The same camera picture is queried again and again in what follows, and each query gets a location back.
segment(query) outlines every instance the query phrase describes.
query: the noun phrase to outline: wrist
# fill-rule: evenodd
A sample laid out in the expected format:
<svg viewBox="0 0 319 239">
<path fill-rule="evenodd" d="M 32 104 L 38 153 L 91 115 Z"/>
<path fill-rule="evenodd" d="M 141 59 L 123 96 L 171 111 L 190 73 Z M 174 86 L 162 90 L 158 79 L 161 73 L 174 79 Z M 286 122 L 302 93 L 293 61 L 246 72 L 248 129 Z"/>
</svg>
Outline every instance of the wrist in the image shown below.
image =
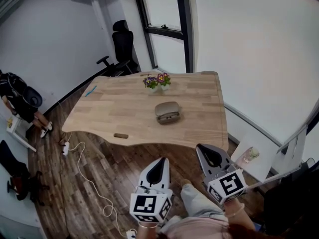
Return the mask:
<svg viewBox="0 0 319 239">
<path fill-rule="evenodd" d="M 158 226 L 157 223 L 139 222 L 139 227 L 140 228 L 154 229 L 157 226 Z"/>
<path fill-rule="evenodd" d="M 239 206 L 239 205 L 240 205 L 240 202 L 239 202 L 239 200 L 238 200 L 237 198 L 232 199 L 232 200 L 230 200 L 230 201 L 224 203 L 224 207 L 225 207 L 225 208 L 237 207 L 237 206 Z"/>
</svg>

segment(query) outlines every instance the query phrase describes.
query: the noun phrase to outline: white cable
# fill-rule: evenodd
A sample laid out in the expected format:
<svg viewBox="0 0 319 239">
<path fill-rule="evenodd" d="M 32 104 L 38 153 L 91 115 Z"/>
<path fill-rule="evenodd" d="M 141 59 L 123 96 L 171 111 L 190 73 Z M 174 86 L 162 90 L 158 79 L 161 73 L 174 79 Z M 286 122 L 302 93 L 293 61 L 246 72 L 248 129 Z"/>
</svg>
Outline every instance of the white cable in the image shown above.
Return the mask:
<svg viewBox="0 0 319 239">
<path fill-rule="evenodd" d="M 106 206 L 103 208 L 103 210 L 102 210 L 103 215 L 104 215 L 105 217 L 109 217 L 109 216 L 112 215 L 113 210 L 114 210 L 114 213 L 115 213 L 115 222 L 116 222 L 116 225 L 118 226 L 118 227 L 117 227 L 117 230 L 119 231 L 119 233 L 120 233 L 121 236 L 123 236 L 124 238 L 126 238 L 126 236 L 122 235 L 122 233 L 121 233 L 121 231 L 120 231 L 120 226 L 119 226 L 119 223 L 118 223 L 118 213 L 117 213 L 117 211 L 116 211 L 116 209 L 115 209 L 115 207 L 114 207 L 113 202 L 112 202 L 110 199 L 101 196 L 101 195 L 99 194 L 99 191 L 98 191 L 97 188 L 95 187 L 94 182 L 93 182 L 93 181 L 90 181 L 89 179 L 87 179 L 87 178 L 82 174 L 82 172 L 81 172 L 81 170 L 80 170 L 79 162 L 80 162 L 80 159 L 81 159 L 81 157 L 82 157 L 82 153 L 83 153 L 83 151 L 84 151 L 84 149 L 85 149 L 85 142 L 82 141 L 82 142 L 78 143 L 78 144 L 75 146 L 75 148 L 70 149 L 69 151 L 75 150 L 75 149 L 77 148 L 77 146 L 79 146 L 79 145 L 82 144 L 82 143 L 84 144 L 84 147 L 83 147 L 83 149 L 82 149 L 82 151 L 81 151 L 81 154 L 80 154 L 80 157 L 79 157 L 79 160 L 78 160 L 78 169 L 79 169 L 79 172 L 80 172 L 80 174 L 82 175 L 82 177 L 83 177 L 85 180 L 87 180 L 88 182 L 90 182 L 90 183 L 93 184 L 93 187 L 94 187 L 96 193 L 98 194 L 98 196 L 99 196 L 100 198 L 103 198 L 103 199 L 105 199 L 105 200 L 107 200 L 107 201 L 109 201 L 109 202 L 111 203 L 110 205 L 106 205 Z M 104 213 L 104 210 L 105 210 L 107 207 L 109 207 L 109 206 L 111 207 L 111 212 L 110 212 L 108 215 L 106 215 L 106 214 Z"/>
<path fill-rule="evenodd" d="M 66 142 L 69 142 L 69 140 L 70 140 L 71 136 L 72 136 L 72 133 L 70 134 L 70 137 L 69 137 L 69 139 L 68 139 Z"/>
</svg>

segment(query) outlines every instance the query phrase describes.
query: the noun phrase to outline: sneaker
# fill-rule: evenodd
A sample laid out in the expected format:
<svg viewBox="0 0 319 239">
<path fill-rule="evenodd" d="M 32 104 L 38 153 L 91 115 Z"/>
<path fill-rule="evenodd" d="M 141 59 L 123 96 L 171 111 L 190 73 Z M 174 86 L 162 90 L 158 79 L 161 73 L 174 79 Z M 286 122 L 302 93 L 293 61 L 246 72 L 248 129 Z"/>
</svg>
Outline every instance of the sneaker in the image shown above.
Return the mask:
<svg viewBox="0 0 319 239">
<path fill-rule="evenodd" d="M 44 138 L 45 136 L 46 136 L 46 134 L 48 133 L 48 130 L 41 130 L 41 135 L 40 135 L 40 137 L 41 138 Z"/>
<path fill-rule="evenodd" d="M 50 121 L 48 126 L 46 127 L 47 130 L 52 131 L 53 129 L 53 123 Z"/>
</svg>

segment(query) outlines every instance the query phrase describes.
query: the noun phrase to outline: blue pen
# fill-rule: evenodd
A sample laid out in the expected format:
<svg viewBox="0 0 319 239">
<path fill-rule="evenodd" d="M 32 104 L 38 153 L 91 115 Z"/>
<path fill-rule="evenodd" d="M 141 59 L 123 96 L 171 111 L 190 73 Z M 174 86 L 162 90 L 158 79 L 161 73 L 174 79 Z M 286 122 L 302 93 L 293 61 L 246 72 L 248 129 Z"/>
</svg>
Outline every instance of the blue pen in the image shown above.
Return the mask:
<svg viewBox="0 0 319 239">
<path fill-rule="evenodd" d="M 93 90 L 95 90 L 96 85 L 94 86 L 94 88 L 92 90 L 90 90 L 88 93 L 85 94 L 85 96 L 87 97 L 91 92 L 93 92 Z"/>
</svg>

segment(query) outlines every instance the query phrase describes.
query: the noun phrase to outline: table top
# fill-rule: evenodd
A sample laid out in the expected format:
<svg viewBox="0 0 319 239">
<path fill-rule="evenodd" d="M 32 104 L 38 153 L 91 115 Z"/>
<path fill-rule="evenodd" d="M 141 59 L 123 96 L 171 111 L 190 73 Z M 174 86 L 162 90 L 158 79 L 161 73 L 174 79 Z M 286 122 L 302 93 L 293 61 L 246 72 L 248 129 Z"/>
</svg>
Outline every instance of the table top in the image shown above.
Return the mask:
<svg viewBox="0 0 319 239">
<path fill-rule="evenodd" d="M 259 156 L 249 163 L 241 159 L 242 154 L 250 147 L 255 147 L 259 151 Z M 240 141 L 235 152 L 231 155 L 231 160 L 243 168 L 247 173 L 260 182 L 264 182 L 273 165 L 278 146 L 261 133 L 247 134 Z"/>
<path fill-rule="evenodd" d="M 158 73 L 95 78 L 62 130 L 90 132 L 126 146 L 168 143 L 195 148 L 198 143 L 205 143 L 228 150 L 225 107 L 216 72 L 170 74 L 170 89 L 156 93 L 151 93 L 142 82 L 148 74 Z M 161 125 L 156 120 L 155 106 L 170 101 L 179 104 L 181 118 Z"/>
</svg>

